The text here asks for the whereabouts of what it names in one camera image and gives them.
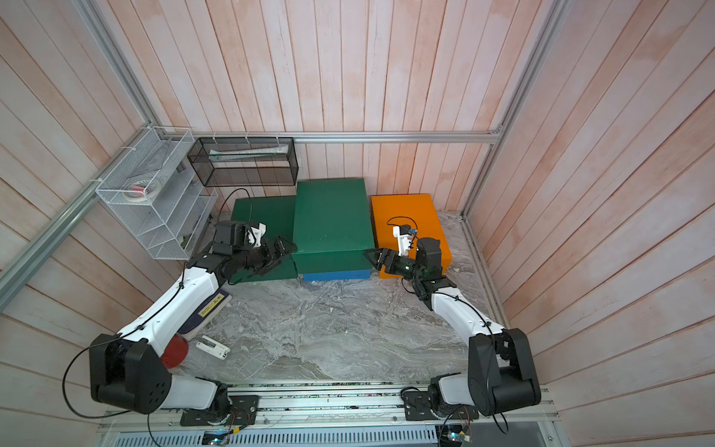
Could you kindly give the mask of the large green shoebox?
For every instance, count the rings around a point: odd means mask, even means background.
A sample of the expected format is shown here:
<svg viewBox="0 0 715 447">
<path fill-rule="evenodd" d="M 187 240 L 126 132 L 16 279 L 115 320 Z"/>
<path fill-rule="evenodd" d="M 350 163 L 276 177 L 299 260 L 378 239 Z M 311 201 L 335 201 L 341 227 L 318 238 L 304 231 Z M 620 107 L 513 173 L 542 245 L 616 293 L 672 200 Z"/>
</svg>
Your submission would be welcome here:
<svg viewBox="0 0 715 447">
<path fill-rule="evenodd" d="M 359 178 L 297 184 L 292 255 L 297 272 L 325 275 L 371 271 L 364 255 L 375 248 L 365 182 Z"/>
</svg>

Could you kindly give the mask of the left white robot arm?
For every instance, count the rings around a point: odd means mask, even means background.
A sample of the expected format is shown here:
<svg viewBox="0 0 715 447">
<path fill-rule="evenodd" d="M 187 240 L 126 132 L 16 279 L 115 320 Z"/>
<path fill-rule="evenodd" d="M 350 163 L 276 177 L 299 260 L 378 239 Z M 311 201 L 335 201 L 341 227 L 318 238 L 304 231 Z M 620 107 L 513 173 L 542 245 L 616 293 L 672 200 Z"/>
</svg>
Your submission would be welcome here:
<svg viewBox="0 0 715 447">
<path fill-rule="evenodd" d="M 99 335 L 86 349 L 89 390 L 118 415 L 150 415 L 157 410 L 198 413 L 210 425 L 225 423 L 232 400 L 221 382 L 172 374 L 161 358 L 199 307 L 240 271 L 263 276 L 295 253 L 281 236 L 266 237 L 262 223 L 226 221 L 179 279 L 141 316 L 114 335 Z"/>
</svg>

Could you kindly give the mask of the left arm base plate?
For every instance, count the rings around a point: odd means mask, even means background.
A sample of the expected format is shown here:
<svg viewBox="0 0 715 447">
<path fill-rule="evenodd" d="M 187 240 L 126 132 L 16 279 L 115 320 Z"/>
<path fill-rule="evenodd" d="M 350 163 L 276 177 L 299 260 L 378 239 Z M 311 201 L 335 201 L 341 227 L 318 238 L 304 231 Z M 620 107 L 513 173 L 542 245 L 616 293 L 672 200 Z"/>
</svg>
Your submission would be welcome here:
<svg viewBox="0 0 715 447">
<path fill-rule="evenodd" d="M 250 426 L 255 424 L 258 395 L 222 396 L 206 410 L 185 410 L 181 427 Z"/>
</svg>

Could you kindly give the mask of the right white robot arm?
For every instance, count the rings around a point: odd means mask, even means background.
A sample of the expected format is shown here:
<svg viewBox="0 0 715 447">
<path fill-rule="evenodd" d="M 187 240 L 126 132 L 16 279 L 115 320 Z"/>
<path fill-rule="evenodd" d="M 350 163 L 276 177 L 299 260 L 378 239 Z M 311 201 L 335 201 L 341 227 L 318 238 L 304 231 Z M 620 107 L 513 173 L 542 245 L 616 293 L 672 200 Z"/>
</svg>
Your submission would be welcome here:
<svg viewBox="0 0 715 447">
<path fill-rule="evenodd" d="M 442 271 L 439 240 L 419 240 L 414 258 L 387 248 L 367 250 L 364 256 L 375 269 L 409 281 L 410 291 L 467 345 L 465 372 L 430 381 L 432 412 L 445 416 L 472 408 L 495 416 L 540 404 L 541 387 L 527 335 L 490 320 L 467 301 Z"/>
</svg>

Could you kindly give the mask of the blue shoebox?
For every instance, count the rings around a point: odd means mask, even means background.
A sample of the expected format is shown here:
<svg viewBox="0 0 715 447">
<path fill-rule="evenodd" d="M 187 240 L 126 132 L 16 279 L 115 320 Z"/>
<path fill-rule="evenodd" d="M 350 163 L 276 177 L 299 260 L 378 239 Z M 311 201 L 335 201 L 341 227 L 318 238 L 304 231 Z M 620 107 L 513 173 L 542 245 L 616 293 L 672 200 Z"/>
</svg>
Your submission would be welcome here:
<svg viewBox="0 0 715 447">
<path fill-rule="evenodd" d="M 308 282 L 313 281 L 332 281 L 332 280 L 363 280 L 369 279 L 372 275 L 371 270 L 350 270 L 350 271 L 334 271 L 313 274 L 303 274 L 303 280 Z"/>
</svg>

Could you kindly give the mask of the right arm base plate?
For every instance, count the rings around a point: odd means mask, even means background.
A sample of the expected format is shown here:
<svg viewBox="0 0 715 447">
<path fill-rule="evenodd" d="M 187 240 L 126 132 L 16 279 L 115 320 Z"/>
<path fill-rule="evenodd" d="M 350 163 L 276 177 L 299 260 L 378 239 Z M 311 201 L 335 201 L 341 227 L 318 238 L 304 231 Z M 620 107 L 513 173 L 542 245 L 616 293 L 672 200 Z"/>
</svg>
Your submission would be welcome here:
<svg viewBox="0 0 715 447">
<path fill-rule="evenodd" d="M 428 421 L 446 418 L 457 418 L 473 421 L 480 418 L 476 407 L 452 405 L 441 401 L 439 392 L 435 390 L 422 391 L 417 387 L 405 387 L 400 391 L 405 419 L 408 421 Z"/>
</svg>

